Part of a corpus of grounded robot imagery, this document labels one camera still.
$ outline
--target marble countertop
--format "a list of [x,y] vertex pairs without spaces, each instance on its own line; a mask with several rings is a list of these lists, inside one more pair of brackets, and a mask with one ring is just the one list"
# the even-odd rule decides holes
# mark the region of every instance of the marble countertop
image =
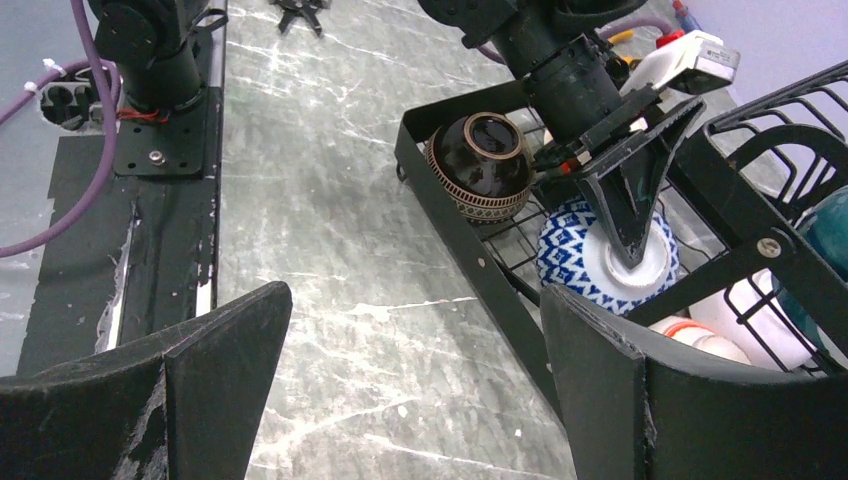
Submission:
[[509,72],[415,0],[334,2],[321,39],[302,21],[281,36],[266,0],[229,14],[220,299],[283,280],[295,301],[248,478],[576,478],[563,428],[395,177],[405,110]]

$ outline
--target bolt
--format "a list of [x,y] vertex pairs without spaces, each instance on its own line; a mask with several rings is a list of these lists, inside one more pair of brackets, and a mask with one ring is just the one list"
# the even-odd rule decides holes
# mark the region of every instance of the bolt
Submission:
[[165,155],[162,155],[159,150],[153,150],[147,157],[150,159],[150,163],[157,167],[161,167],[165,163]]
[[781,254],[780,243],[773,238],[761,238],[759,242],[757,242],[757,250],[760,252],[760,255],[766,258],[777,258]]

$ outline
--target black bowl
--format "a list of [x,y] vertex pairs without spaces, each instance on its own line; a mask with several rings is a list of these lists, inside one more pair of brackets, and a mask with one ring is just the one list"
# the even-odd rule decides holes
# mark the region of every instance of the black bowl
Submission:
[[527,203],[533,156],[521,130],[503,115],[476,113],[439,128],[425,153],[460,213],[473,223],[503,222]]

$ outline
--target table surface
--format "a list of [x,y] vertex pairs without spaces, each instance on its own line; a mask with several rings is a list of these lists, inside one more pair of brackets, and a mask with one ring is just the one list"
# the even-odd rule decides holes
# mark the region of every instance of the table surface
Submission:
[[[70,8],[47,3],[4,15],[0,39],[27,45],[4,49],[4,104],[42,58],[81,56],[58,40],[76,38]],[[672,15],[665,0],[639,13]],[[509,72],[415,0],[334,2],[321,39],[302,21],[281,36],[267,0],[230,0],[229,15],[219,298],[283,280],[295,301],[248,478],[575,478],[564,430],[395,177],[405,110]],[[733,106],[724,92],[707,101],[705,118]],[[67,134],[25,110],[0,130],[2,244],[47,227]],[[679,236],[701,236],[668,215]],[[0,260],[0,375],[16,368],[39,269],[39,250]]]

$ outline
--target dish rack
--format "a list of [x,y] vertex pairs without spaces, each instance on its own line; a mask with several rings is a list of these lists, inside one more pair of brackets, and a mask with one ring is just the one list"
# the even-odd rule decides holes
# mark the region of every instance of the dish rack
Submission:
[[[848,118],[845,98],[848,62],[709,120],[690,134],[675,155],[657,206],[664,216],[674,213],[683,219],[677,225],[671,222],[673,229],[687,230],[687,235],[675,232],[682,257],[678,282],[630,312],[629,320],[649,326],[727,289],[724,299],[737,322],[788,371],[773,346],[749,323],[758,311],[770,308],[790,331],[796,331],[774,307],[779,291],[764,292],[752,280],[757,272],[769,269],[835,345],[814,351],[803,342],[812,359],[793,373],[846,371],[838,358],[848,352],[848,328],[843,326],[848,288],[793,228],[807,210],[848,184],[848,146],[839,121],[829,118],[829,110]],[[821,108],[822,100],[831,106],[828,111]],[[520,83],[509,82],[407,111],[395,149],[398,178],[412,188],[489,315],[559,414],[538,318],[536,243],[547,215],[579,193],[574,186],[559,182],[554,188],[540,180],[516,217],[495,226],[471,226],[422,150],[442,124],[481,111],[506,114],[531,146],[541,146],[542,122],[527,105]],[[805,168],[798,166],[799,148],[809,156]],[[740,311],[729,301],[727,287],[746,279],[760,299]],[[796,337],[802,342],[800,333]]]

